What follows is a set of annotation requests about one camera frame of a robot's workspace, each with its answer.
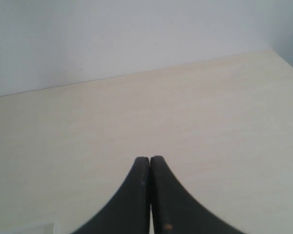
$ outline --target wooden desk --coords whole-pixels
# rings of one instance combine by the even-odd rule
[[[293,234],[293,68],[259,51],[0,97],[0,231],[69,234],[153,155],[236,228]]]

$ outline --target black curved piece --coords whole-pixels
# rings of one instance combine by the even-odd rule
[[[155,234],[242,234],[198,203],[162,156],[151,158],[150,170]]]
[[[73,234],[148,234],[148,178],[148,158],[136,158],[113,198]]]

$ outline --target black object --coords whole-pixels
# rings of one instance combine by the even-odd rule
[[[138,157],[114,197],[74,234],[243,234],[198,203],[162,156]]]

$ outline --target wood grain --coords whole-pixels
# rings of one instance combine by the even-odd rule
[[[293,233],[293,68],[259,51],[0,97],[0,231],[68,234],[136,156],[247,233]]]

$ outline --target white wall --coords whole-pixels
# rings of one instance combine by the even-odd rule
[[[293,0],[0,0],[0,96],[272,46]]]

